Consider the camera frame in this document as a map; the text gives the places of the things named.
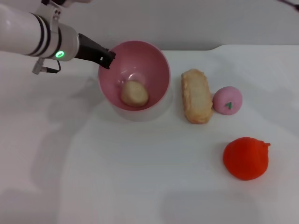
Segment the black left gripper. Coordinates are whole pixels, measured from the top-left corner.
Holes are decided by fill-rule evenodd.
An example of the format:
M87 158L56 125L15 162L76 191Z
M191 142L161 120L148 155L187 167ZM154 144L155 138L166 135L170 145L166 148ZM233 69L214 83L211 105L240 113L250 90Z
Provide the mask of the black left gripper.
M110 69L110 65L116 56L113 51L102 47L83 34L78 35L78 40L79 49L75 58L91 61L105 69Z

